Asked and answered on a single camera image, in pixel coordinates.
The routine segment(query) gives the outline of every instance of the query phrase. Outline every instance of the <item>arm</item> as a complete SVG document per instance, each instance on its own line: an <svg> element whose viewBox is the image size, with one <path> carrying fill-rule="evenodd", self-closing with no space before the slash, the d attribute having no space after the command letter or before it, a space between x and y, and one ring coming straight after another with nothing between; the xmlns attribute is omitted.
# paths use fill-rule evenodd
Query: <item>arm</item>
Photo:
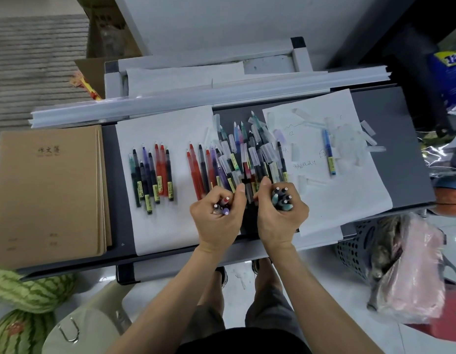
<svg viewBox="0 0 456 354"><path fill-rule="evenodd" d="M213 205L226 196L233 198L231 192L215 186L204 199L190 207L200 245L107 354L174 353L177 350L205 286L241 227L246 205L244 184L237 187L228 215L213 214Z"/></svg>
<svg viewBox="0 0 456 354"><path fill-rule="evenodd" d="M293 184L276 186L289 188L294 207L291 211L277 211L271 202L273 187L264 178L257 193L259 237L282 279L310 349L327 354L382 353L300 260L292 238L307 219L309 209Z"/></svg>

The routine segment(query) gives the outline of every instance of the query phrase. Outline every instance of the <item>gray shorts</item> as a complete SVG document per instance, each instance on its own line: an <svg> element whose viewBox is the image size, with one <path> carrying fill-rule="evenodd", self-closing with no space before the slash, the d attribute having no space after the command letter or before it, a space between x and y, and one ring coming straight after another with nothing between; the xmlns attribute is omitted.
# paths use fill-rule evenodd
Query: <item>gray shorts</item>
<svg viewBox="0 0 456 354"><path fill-rule="evenodd" d="M262 329L285 330L306 343L294 310L282 292L271 286L263 289L255 297L255 301L246 313L244 325ZM208 305L198 305L181 344L206 338L225 329L223 318L216 310Z"/></svg>

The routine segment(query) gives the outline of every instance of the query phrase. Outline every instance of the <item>gray table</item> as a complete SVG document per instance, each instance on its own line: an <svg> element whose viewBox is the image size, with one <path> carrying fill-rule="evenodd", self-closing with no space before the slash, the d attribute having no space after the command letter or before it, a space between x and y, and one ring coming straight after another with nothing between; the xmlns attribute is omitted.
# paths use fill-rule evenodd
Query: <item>gray table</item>
<svg viewBox="0 0 456 354"><path fill-rule="evenodd" d="M380 145L387 148L386 152L373 153L373 159L392 199L393 209L388 211L388 213L432 206L435 201L434 192L420 153L402 89L393 86L364 88L352 91L352 96L359 119L367 120L377 132L374 138ZM254 111L258 116L262 116L263 108L295 100L263 102L245 106L225 106L215 108L214 113L220 114L220 121L226 129L232 129L234 121L237 123L241 121L247 122L251 111ZM126 193L123 165L114 125L103 127L103 142L105 163L107 165L108 201L114 246L100 257L20 269L20 273L28 275L27 279L117 265L122 269L120 273L121 280L127 282L127 279L131 278L134 262L187 253L195 248L195 246L190 246L145 256L136 255L128 194ZM244 221L243 223L255 226L255 219L248 220L248 222ZM346 237L355 234L355 228L352 225L342 226L342 231ZM244 232L241 238L237 239L237 243L255 240L256 238L257 234L253 233L252 230L248 230Z"/></svg>

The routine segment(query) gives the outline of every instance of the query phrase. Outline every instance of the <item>fingernail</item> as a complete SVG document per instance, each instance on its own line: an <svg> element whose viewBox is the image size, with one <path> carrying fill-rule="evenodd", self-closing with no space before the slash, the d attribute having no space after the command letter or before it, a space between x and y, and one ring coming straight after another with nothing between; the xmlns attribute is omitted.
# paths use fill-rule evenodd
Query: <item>fingernail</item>
<svg viewBox="0 0 456 354"><path fill-rule="evenodd" d="M272 183L271 183L270 178L268 178L268 177L263 177L262 180L261 180L261 182L260 182L260 184L261 184L261 185L271 185Z"/></svg>

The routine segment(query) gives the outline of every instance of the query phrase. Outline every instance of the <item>brown notebook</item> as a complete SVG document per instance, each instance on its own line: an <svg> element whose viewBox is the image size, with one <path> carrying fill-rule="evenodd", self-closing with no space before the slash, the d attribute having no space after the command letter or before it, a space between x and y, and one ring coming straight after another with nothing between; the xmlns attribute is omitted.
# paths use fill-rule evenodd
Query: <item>brown notebook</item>
<svg viewBox="0 0 456 354"><path fill-rule="evenodd" d="M102 255L111 245L101 126L0 134L0 267Z"/></svg>

